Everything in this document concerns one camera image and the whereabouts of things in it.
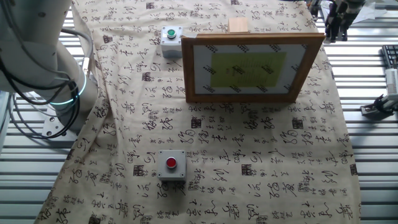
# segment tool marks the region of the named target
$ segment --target table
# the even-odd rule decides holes
[[[382,61],[378,56],[377,49],[382,44],[389,44],[396,40],[396,36],[394,36],[394,29],[396,28],[384,29],[385,32],[380,29],[382,32],[378,32],[378,34],[382,34],[382,39],[378,39],[366,34],[365,31],[368,30],[362,27],[377,27],[377,21],[391,22],[394,21],[394,17],[396,17],[394,12],[389,12],[374,22],[367,23],[365,21],[354,25],[349,30],[349,42],[337,43],[331,47],[325,46],[333,65],[335,80],[339,87],[346,122],[353,142],[354,152],[356,153],[363,195],[363,219],[396,218],[393,212],[396,211],[396,205],[391,205],[391,202],[396,200],[391,196],[396,194],[394,187],[397,186],[397,178],[393,176],[396,174],[394,171],[397,170],[397,162],[394,160],[396,142],[390,136],[391,133],[395,132],[396,118],[390,117],[383,123],[371,124],[359,116],[358,110],[359,105],[368,104],[380,93],[385,92]],[[321,30],[323,29],[321,23],[317,25]],[[356,58],[360,58],[360,60],[357,62],[353,61]],[[364,59],[373,59],[373,61],[370,64],[367,62],[367,67],[365,67],[362,61]],[[38,116],[33,112],[29,112],[29,109],[27,110],[26,114],[30,116],[31,120],[34,120],[34,116]],[[2,173],[0,177],[2,195],[7,197],[2,197],[4,199],[0,203],[2,203],[1,206],[7,208],[7,211],[10,212],[7,212],[7,216],[2,214],[1,218],[22,218],[17,217],[19,213],[16,213],[18,211],[15,209],[16,207],[22,207],[26,214],[23,217],[27,220],[34,218],[41,207],[40,202],[43,202],[47,197],[60,164],[66,158],[68,149],[64,148],[64,142],[62,144],[55,142],[39,146],[28,139],[18,136],[16,129],[9,130],[6,147],[0,156],[0,159],[2,159],[0,163],[2,169],[0,170],[10,170],[10,172]],[[380,188],[385,189],[386,187],[390,190],[377,190]],[[26,189],[34,189],[36,194],[28,197],[27,194],[30,195],[30,193]]]

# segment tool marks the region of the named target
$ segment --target cable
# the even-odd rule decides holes
[[[76,85],[76,83],[74,83],[74,82],[71,83],[71,84],[69,84],[69,89],[71,89],[71,90],[74,89],[74,88],[75,88],[75,85]],[[16,123],[16,121],[15,121],[15,118],[14,118],[14,115],[12,114],[12,111],[11,111],[12,109],[11,109],[10,106],[8,106],[8,112],[9,112],[9,114],[10,114],[10,118],[11,118],[12,122],[14,123],[15,127],[16,127],[23,135],[27,136],[28,138],[34,138],[34,139],[51,139],[51,138],[56,138],[56,137],[59,137],[59,136],[63,135],[63,134],[72,126],[72,124],[75,122],[75,120],[77,119],[77,116],[78,116],[78,114],[79,114],[79,110],[80,110],[80,97],[79,97],[79,95],[78,95],[78,89],[76,89],[75,91],[71,92],[71,96],[72,96],[72,99],[73,99],[74,101],[77,101],[77,103],[76,103],[75,105],[73,105],[73,108],[77,107],[77,109],[76,109],[75,113],[73,113],[73,114],[70,116],[70,119],[68,120],[67,125],[65,125],[65,127],[64,127],[63,129],[61,129],[61,131],[59,131],[59,132],[57,132],[56,134],[51,135],[51,136],[43,136],[43,135],[37,133],[36,131],[34,131],[34,130],[25,122],[25,120],[24,120],[24,119],[22,118],[22,116],[21,116],[21,113],[20,113],[20,111],[19,111],[18,105],[17,105],[16,100],[15,100],[14,97],[12,97],[12,100],[14,101],[14,106],[16,107],[16,111],[17,111],[17,114],[18,114],[19,118],[21,119],[21,122],[22,122],[30,131],[32,131],[34,134],[33,134],[33,135],[29,135],[29,134],[25,133],[25,132],[21,129],[21,127],[19,127],[19,125],[18,125],[18,124]]]
[[[19,78],[15,77],[13,74],[11,74],[10,72],[8,72],[8,70],[6,69],[6,66],[4,65],[1,57],[0,57],[0,70],[4,73],[4,75],[9,76],[10,78],[12,78],[13,80],[15,80],[16,82],[18,82],[21,85],[24,85],[26,87],[29,88],[35,88],[38,90],[53,90],[56,88],[60,88],[60,87],[65,87],[65,85],[67,85],[67,82],[63,82],[61,84],[55,85],[55,86],[50,86],[50,87],[42,87],[42,86],[37,86],[37,85],[32,85],[29,83],[26,83],[22,80],[20,80]]]
[[[68,28],[62,28],[61,32],[64,32],[67,34],[79,35],[82,38],[86,39],[89,43],[88,54],[86,55],[86,57],[90,58],[93,55],[93,52],[94,52],[93,40],[91,39],[91,37],[88,34],[77,31],[77,30],[68,29]]]
[[[65,83],[64,86],[62,86],[61,88],[59,88],[55,94],[47,101],[45,102],[34,102],[33,100],[29,99],[27,96],[25,96],[23,94],[23,92],[21,92],[18,87],[15,85],[14,81],[9,77],[9,75],[7,74],[7,71],[3,71],[4,76],[7,78],[7,81],[10,83],[10,85],[12,86],[12,88],[26,101],[28,101],[29,103],[32,103],[33,105],[46,105],[51,103],[59,94],[60,92],[63,90],[63,88],[67,85],[67,83]]]
[[[22,40],[22,37],[19,33],[19,28],[17,26],[17,24],[14,22],[14,18],[12,16],[11,13],[11,7],[9,5],[9,1],[0,1],[0,5],[2,8],[2,11],[4,13],[4,17],[6,18],[7,24],[8,26],[11,28],[12,32],[14,33],[15,37],[17,38],[18,43],[21,45],[22,50],[25,52],[25,54],[34,62],[36,63],[40,68],[51,72],[51,73],[55,73],[57,75],[65,75],[66,77],[68,76],[68,74],[66,72],[62,72],[62,71],[56,71],[56,70],[52,70],[51,68],[47,68],[46,66],[42,65],[39,61],[37,61],[31,54],[30,52],[26,49],[25,45],[24,45],[24,41]]]
[[[37,99],[36,96],[34,96],[33,94],[31,94],[31,93],[27,93],[27,94],[28,94],[30,97],[35,98],[36,101],[39,101],[39,99]],[[53,117],[58,117],[58,118],[59,118],[59,117],[65,115],[65,114],[67,114],[75,103],[76,103],[76,101],[74,101],[71,105],[68,105],[66,108],[64,108],[64,109],[58,109],[58,110],[54,109],[54,108],[51,106],[51,104],[47,104],[47,105],[46,105],[48,109],[53,110],[53,111],[56,111],[56,112],[65,111],[65,112],[62,112],[62,113],[59,114],[59,115],[52,115],[52,114],[44,113],[43,111],[41,111],[40,109],[38,109],[36,106],[34,106],[32,103],[31,103],[30,105],[31,105],[33,108],[35,108],[38,112],[40,112],[40,113],[42,113],[42,114],[44,114],[44,115],[53,116]]]
[[[57,114],[57,115],[54,115],[54,114],[48,114],[48,113],[46,113],[46,112],[40,110],[39,108],[37,108],[37,107],[36,107],[35,105],[33,105],[33,104],[30,104],[30,106],[33,107],[33,108],[35,108],[35,109],[37,110],[37,112],[39,112],[39,113],[42,113],[42,114],[44,114],[44,115],[46,115],[46,116],[50,116],[50,117],[56,117],[56,118],[62,117],[63,115],[69,113],[69,111],[72,109],[71,106],[68,106],[68,107],[67,107],[68,109],[67,109],[65,112],[60,113],[60,114]]]

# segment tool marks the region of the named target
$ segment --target beige tablecloth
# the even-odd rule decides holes
[[[185,102],[162,26],[317,32],[304,2],[74,0],[91,31],[99,96],[37,223],[359,223],[358,176],[322,48],[296,103]],[[157,151],[187,151],[187,182],[156,177]]]

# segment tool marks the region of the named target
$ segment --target wooden picture frame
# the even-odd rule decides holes
[[[318,54],[324,38],[325,35],[322,33],[198,34],[195,38],[182,36],[183,72],[186,101],[187,103],[295,102],[304,84],[304,81],[312,67],[312,64]],[[218,53],[216,53],[217,47],[221,49],[220,52],[227,52],[227,54],[218,55]],[[264,49],[264,53],[258,52],[261,49]],[[209,63],[209,60],[211,62],[214,62],[213,58],[221,58],[220,62],[222,62],[222,58],[224,57],[224,55],[233,58],[238,57],[237,60],[239,60],[239,58],[248,57],[250,55],[252,57],[253,54],[245,54],[247,53],[247,51],[249,53],[257,51],[256,55],[264,57],[264,59],[260,58],[256,60],[265,61],[265,57],[268,57],[268,59],[271,60],[271,62],[268,62],[268,65],[270,65],[271,63],[271,66],[279,66],[277,75],[272,74],[274,72],[273,69],[264,68],[263,66],[258,65],[258,63],[255,65],[255,67],[257,68],[253,68],[254,71],[254,69],[259,69],[258,67],[261,67],[265,71],[269,72],[269,74],[266,75],[269,75],[269,77],[273,76],[273,85],[270,88],[266,88],[266,86],[264,88],[264,86],[262,85],[256,86],[256,88],[254,86],[249,86],[249,84],[247,84],[248,86],[244,87],[233,85],[229,87],[231,87],[232,90],[234,90],[235,92],[230,93],[232,90],[220,84],[219,79],[221,76],[214,76],[214,74],[216,74],[215,70],[213,70],[209,66],[203,66],[204,70],[201,70],[202,65]],[[276,61],[276,59],[273,59],[275,57],[273,57],[272,54],[275,53],[277,53],[278,55],[284,53],[284,60],[282,62],[278,62]],[[295,66],[290,66],[293,69],[290,71],[288,70],[289,62],[287,62],[287,59],[289,59],[289,61],[293,60],[299,63],[296,63]],[[234,71],[231,72],[233,74],[238,74],[236,72],[245,72],[238,66],[237,69],[235,67],[233,67],[233,69]],[[221,72],[229,74],[229,69],[227,68],[226,72],[224,72],[224,69],[222,69]],[[258,70],[256,70],[256,74],[257,78],[264,78],[263,74],[258,75]],[[215,81],[213,81],[213,77],[217,78],[216,81],[218,83],[217,85],[219,86],[216,88],[211,87],[210,85],[203,85],[203,88],[209,91],[208,93],[204,93],[204,90],[201,89],[202,83],[216,83]],[[248,82],[253,82],[251,83],[251,85],[253,85],[255,83],[255,80],[251,80]],[[283,82],[291,82],[290,86],[284,85],[286,90],[283,90],[283,88],[280,87],[281,85],[283,85]]]

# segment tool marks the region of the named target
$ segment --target metal grating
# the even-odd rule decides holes
[[[64,23],[73,28],[72,12]],[[325,30],[323,19],[317,26]],[[359,106],[386,94],[382,45],[398,44],[398,11],[389,11],[373,21],[354,24],[349,41],[326,45],[340,94],[344,116],[357,162],[362,194],[362,224],[398,223],[398,119],[369,121]],[[80,59],[79,38],[61,34],[60,41]],[[22,115],[41,132],[44,115],[25,101]],[[33,223],[57,178],[72,142],[33,141],[10,124],[0,155],[0,223]]]

